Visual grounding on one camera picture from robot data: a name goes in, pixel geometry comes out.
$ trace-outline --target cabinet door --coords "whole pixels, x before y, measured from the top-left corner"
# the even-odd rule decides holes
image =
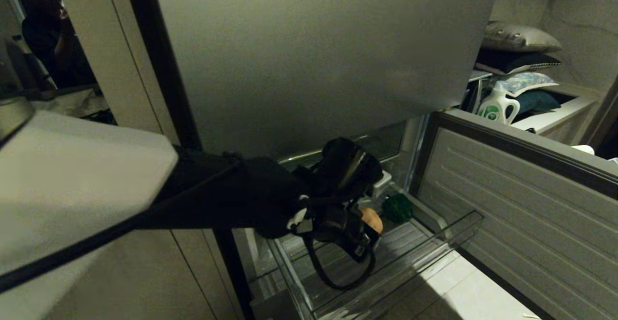
[[[411,191],[452,220],[485,216],[467,251],[556,319],[616,319],[618,167],[463,111],[435,113]]]

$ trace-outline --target green object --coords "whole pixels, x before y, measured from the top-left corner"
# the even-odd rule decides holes
[[[412,203],[402,193],[386,199],[382,210],[386,218],[394,223],[403,223],[412,217]]]

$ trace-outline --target white plastic bottle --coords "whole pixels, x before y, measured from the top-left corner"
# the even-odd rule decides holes
[[[513,111],[507,118],[506,109],[510,106],[513,107]],[[504,90],[499,83],[496,83],[496,87],[494,87],[492,94],[483,100],[477,115],[505,125],[510,125],[518,112],[519,102],[514,99],[506,98],[506,90]]]

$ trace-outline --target freezer door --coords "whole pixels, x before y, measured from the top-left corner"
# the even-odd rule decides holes
[[[493,1],[158,3],[204,149],[279,157],[458,104]]]
[[[413,195],[485,216],[474,258],[556,319],[618,318],[616,164],[464,111],[433,114],[419,160]]]

